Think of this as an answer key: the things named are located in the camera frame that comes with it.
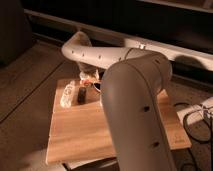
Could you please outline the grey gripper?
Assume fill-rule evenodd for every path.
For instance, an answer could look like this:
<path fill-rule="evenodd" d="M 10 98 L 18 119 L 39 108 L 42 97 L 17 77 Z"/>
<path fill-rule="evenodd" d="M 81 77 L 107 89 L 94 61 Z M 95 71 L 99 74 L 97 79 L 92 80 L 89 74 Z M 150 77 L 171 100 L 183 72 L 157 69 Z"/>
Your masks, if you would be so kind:
<path fill-rule="evenodd" d="M 80 70 L 80 78 L 81 79 L 98 79 L 99 78 L 99 73 L 98 69 L 95 66 L 85 64 L 82 62 L 77 63 L 79 70 Z"/>

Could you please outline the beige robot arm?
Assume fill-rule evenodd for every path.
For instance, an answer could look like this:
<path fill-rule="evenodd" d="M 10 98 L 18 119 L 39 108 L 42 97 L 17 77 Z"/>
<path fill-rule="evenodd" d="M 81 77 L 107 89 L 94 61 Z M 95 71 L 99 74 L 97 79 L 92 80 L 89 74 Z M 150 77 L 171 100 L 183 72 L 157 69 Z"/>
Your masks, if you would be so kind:
<path fill-rule="evenodd" d="M 157 105 L 172 68 L 159 52 L 131 47 L 93 47 L 79 31 L 63 55 L 105 70 L 101 101 L 120 171 L 177 171 Z"/>

